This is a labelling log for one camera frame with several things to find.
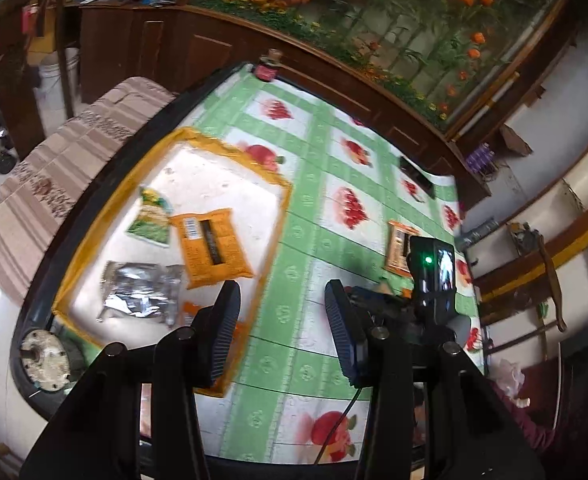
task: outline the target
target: yellow tape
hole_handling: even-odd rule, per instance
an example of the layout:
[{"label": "yellow tape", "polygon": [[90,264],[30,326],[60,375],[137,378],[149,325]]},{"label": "yellow tape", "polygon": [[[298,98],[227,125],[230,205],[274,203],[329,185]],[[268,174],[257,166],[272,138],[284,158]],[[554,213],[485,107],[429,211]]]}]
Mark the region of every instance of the yellow tape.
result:
[{"label": "yellow tape", "polygon": [[[559,251],[557,254],[552,257],[552,263],[554,263],[554,268],[557,269],[562,265],[566,264],[569,260],[575,257],[577,254],[582,253],[588,246],[588,229],[585,231],[581,236],[579,236],[576,240],[574,240],[571,244],[567,247]],[[487,294],[483,294],[481,296],[481,302],[487,303],[487,301],[493,300],[497,298],[501,294],[505,294],[514,288],[519,286],[523,286],[526,283],[529,283],[539,276],[542,276],[545,273],[545,265],[539,264],[538,266],[534,267],[529,272],[520,275],[515,280],[511,280],[510,282],[501,285],[494,290],[488,292]]]},{"label": "yellow tape", "polygon": [[[68,327],[72,332],[77,334],[82,339],[93,343],[99,348],[103,347],[103,343],[97,341],[95,338],[90,336],[84,330],[75,325],[74,321],[69,317],[69,306],[72,303],[72,294],[75,292],[78,281],[85,272],[87,266],[89,266],[96,259],[98,251],[103,247],[103,239],[110,228],[114,218],[121,212],[122,208],[126,205],[133,193],[136,192],[140,184],[144,181],[146,176],[154,170],[154,167],[158,165],[164,158],[168,150],[177,142],[187,142],[189,145],[200,150],[213,153],[215,155],[226,156],[233,158],[235,162],[241,164],[244,168],[251,170],[255,174],[259,175],[263,180],[270,184],[276,184],[281,186],[284,190],[283,196],[280,200],[279,206],[279,219],[270,240],[268,248],[266,263],[263,266],[263,272],[261,273],[252,304],[250,305],[250,313],[247,319],[245,319],[246,326],[252,326],[254,318],[260,304],[261,297],[263,295],[263,288],[267,276],[270,273],[272,262],[276,254],[276,247],[280,240],[280,233],[282,232],[285,212],[287,211],[290,203],[290,196],[292,195],[292,184],[285,180],[279,173],[275,171],[266,170],[262,165],[258,164],[251,156],[247,153],[242,152],[235,146],[225,144],[218,139],[204,136],[193,128],[179,128],[173,131],[168,136],[159,140],[136,164],[136,166],[127,174],[122,180],[117,189],[114,191],[112,196],[106,202],[105,206],[98,213],[92,225],[88,229],[85,237],[81,241],[80,245],[76,249],[72,260],[68,265],[65,276],[58,288],[54,303],[52,305],[52,312],[59,316],[63,324]],[[238,348],[244,348],[249,336],[249,330],[244,331],[240,337]],[[223,377],[216,382],[216,385],[211,390],[207,390],[206,393],[210,396],[222,397],[225,394],[233,372],[238,365],[241,352],[237,352],[233,357],[231,366],[226,370]]]}]

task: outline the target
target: bucket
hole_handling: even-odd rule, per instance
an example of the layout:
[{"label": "bucket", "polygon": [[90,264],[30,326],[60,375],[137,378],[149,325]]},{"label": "bucket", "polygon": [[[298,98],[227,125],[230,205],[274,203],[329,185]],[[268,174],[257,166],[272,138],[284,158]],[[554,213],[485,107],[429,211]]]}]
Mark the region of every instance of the bucket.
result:
[{"label": "bucket", "polygon": [[[76,85],[78,76],[78,49],[66,48],[65,56],[68,59],[69,89],[72,95],[72,102],[76,96]],[[63,101],[63,84],[58,70],[58,55],[56,52],[47,54],[39,63],[40,75],[40,104],[47,110],[62,110],[65,108]]]}]

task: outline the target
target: striped cloth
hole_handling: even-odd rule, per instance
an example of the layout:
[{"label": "striped cloth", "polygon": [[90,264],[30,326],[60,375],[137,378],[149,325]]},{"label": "striped cloth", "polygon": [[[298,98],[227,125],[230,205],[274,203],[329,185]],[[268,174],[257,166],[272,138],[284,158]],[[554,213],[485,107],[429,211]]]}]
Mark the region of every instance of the striped cloth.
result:
[{"label": "striped cloth", "polygon": [[116,85],[63,124],[0,186],[0,288],[23,304],[40,261],[85,188],[173,95],[141,77]]}]

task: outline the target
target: black cable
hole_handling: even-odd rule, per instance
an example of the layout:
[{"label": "black cable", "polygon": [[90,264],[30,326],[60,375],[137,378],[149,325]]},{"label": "black cable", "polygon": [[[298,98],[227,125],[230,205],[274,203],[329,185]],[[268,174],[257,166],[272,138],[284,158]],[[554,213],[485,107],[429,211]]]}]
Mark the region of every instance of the black cable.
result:
[{"label": "black cable", "polygon": [[359,395],[360,395],[360,392],[362,391],[362,389],[363,388],[359,388],[358,390],[356,390],[356,393],[352,397],[352,400],[350,401],[350,403],[347,405],[347,408],[345,409],[343,414],[338,418],[338,420],[334,424],[334,427],[330,430],[330,432],[325,437],[325,441],[324,441],[323,445],[321,446],[321,451],[318,452],[318,455],[316,456],[316,460],[314,460],[314,465],[317,465],[319,460],[321,460],[321,457],[323,456],[323,452],[325,451],[325,448],[327,447],[327,445],[330,443],[330,439],[331,439],[332,435],[338,429],[338,427],[341,425],[341,422],[343,422],[343,419],[350,412],[352,406],[354,405],[354,402],[356,402],[356,399],[359,398]]}]

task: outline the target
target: green and white tablecloth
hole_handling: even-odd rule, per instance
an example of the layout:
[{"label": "green and white tablecloth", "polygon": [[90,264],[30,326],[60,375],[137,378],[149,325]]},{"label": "green and white tablecloth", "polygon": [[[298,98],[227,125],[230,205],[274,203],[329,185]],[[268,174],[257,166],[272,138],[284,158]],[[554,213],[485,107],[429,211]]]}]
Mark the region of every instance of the green and white tablecloth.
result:
[{"label": "green and white tablecloth", "polygon": [[[325,317],[325,283],[339,278],[344,286],[373,286],[385,277],[397,292],[412,288],[411,279],[382,268],[388,221],[452,243],[460,227],[446,213],[449,207],[458,217],[454,179],[427,174],[436,188],[431,199],[404,183],[400,152],[374,131],[307,92],[279,81],[263,83],[246,69],[193,110],[181,124],[187,125],[256,153],[294,185],[236,381],[223,399],[197,396],[205,451],[236,460],[311,463],[320,448],[317,434],[331,420],[322,415],[342,412],[354,396]],[[257,151],[257,145],[268,151]],[[346,189],[367,216],[351,229],[338,202]],[[457,254],[456,260],[456,310],[478,328],[474,292],[460,274],[465,267],[458,261],[464,259]],[[469,346],[481,367],[482,352],[472,348],[478,344]],[[332,461],[358,458],[369,395],[363,391],[352,408]]]}]

